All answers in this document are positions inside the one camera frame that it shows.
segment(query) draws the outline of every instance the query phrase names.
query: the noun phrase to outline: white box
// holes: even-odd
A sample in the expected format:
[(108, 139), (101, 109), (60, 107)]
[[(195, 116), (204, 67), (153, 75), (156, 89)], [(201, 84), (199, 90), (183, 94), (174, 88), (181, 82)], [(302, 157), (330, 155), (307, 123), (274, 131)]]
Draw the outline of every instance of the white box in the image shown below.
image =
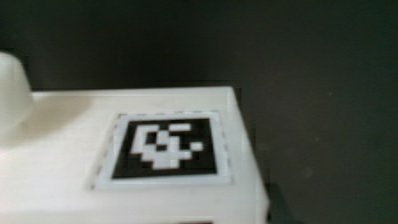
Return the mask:
[[(267, 223), (268, 198), (229, 87), (36, 92), (34, 99), (32, 114), (0, 138), (4, 224)], [(137, 134), (156, 124), (169, 129), (151, 133), (155, 142), (140, 135), (142, 147), (183, 143), (165, 151), (133, 151), (126, 125)], [(211, 134), (190, 133), (187, 124), (210, 127)]]

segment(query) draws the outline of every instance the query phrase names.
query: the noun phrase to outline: white square pattern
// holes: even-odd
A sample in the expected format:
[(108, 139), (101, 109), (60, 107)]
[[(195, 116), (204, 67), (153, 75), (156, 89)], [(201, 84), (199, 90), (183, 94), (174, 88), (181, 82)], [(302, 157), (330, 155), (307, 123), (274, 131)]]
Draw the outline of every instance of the white square pattern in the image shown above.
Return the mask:
[(229, 183), (219, 113), (121, 115), (96, 189)]

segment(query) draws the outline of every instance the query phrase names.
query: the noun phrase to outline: dark floor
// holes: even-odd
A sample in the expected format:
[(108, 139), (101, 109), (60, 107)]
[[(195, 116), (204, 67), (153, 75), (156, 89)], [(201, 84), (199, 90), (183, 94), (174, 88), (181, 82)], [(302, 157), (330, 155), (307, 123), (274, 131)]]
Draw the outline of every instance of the dark floor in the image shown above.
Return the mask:
[(274, 223), (398, 223), (396, 1), (2, 1), (0, 49), (36, 90), (231, 85)]

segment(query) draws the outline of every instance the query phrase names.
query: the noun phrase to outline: white object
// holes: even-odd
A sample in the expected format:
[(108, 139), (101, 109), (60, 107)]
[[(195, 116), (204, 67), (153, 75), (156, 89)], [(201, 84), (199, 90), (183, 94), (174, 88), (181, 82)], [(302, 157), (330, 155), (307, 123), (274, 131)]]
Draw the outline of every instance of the white object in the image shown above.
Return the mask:
[(32, 104), (21, 63), (9, 54), (0, 52), (0, 134), (25, 119)]
[[(21, 130), (0, 139), (2, 224), (267, 223), (268, 198), (231, 88), (41, 92), (34, 98)], [(231, 181), (167, 185), (165, 179), (162, 187), (144, 181), (140, 188), (96, 189), (105, 153), (110, 146), (117, 152), (123, 138), (121, 117), (204, 116), (206, 111), (219, 114)]]

